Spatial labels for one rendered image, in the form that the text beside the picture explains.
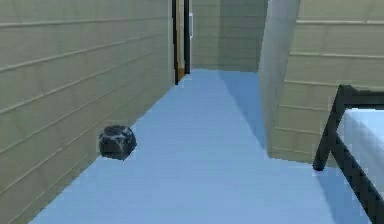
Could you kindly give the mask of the black framed white bed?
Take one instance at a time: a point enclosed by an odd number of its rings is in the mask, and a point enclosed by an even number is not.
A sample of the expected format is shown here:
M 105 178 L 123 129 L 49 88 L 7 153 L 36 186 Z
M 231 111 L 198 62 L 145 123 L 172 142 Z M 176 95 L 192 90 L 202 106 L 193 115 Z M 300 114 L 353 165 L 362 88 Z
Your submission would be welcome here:
M 372 224 L 384 224 L 384 92 L 337 89 L 313 160 L 332 157 Z

